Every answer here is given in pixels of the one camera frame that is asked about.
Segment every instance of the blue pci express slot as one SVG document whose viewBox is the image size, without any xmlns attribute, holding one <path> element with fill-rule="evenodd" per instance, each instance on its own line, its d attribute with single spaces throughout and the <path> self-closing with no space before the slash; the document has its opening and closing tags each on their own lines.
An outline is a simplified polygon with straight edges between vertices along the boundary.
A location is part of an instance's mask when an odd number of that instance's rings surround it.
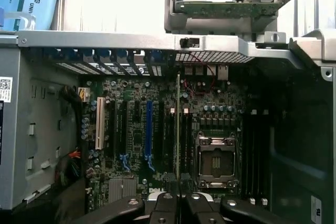
<svg viewBox="0 0 336 224">
<path fill-rule="evenodd" d="M 146 104 L 146 137 L 145 137 L 145 161 L 149 169 L 155 171 L 152 165 L 152 136 L 153 136 L 153 102 L 147 101 Z"/>
</svg>

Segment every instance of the black wire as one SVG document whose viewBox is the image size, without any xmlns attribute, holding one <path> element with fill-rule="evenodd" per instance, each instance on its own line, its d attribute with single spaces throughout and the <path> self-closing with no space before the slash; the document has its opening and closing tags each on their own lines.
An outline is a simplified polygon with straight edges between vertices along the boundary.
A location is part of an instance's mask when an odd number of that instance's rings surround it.
<svg viewBox="0 0 336 224">
<path fill-rule="evenodd" d="M 82 118 L 82 100 L 77 92 L 70 86 L 63 86 L 60 90 L 61 97 L 71 104 L 76 118 L 76 139 L 77 147 L 81 149 L 81 118 Z"/>
</svg>

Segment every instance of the capacitor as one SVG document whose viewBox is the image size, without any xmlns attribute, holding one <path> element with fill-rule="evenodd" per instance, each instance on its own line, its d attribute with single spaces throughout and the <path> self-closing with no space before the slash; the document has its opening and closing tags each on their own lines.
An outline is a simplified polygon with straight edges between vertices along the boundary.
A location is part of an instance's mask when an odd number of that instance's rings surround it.
<svg viewBox="0 0 336 224">
<path fill-rule="evenodd" d="M 88 123 L 89 119 L 88 118 L 82 118 L 82 123 Z"/>
<path fill-rule="evenodd" d="M 226 106 L 219 106 L 219 111 L 221 111 L 221 112 L 226 111 Z"/>
</svg>

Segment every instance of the white pci slot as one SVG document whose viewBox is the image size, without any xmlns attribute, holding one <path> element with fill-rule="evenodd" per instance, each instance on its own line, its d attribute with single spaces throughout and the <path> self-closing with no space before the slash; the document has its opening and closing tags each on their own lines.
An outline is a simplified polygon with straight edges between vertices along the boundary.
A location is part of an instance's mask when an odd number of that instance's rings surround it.
<svg viewBox="0 0 336 224">
<path fill-rule="evenodd" d="M 97 98 L 96 149 L 104 148 L 105 134 L 105 98 Z"/>
</svg>

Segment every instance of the cpu socket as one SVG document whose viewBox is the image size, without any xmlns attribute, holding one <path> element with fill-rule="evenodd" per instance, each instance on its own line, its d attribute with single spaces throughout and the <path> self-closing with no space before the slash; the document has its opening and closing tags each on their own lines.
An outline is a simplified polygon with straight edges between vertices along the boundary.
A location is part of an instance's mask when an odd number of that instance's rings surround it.
<svg viewBox="0 0 336 224">
<path fill-rule="evenodd" d="M 236 187 L 236 139 L 230 137 L 210 137 L 199 132 L 195 141 L 197 151 L 198 188 Z"/>
</svg>

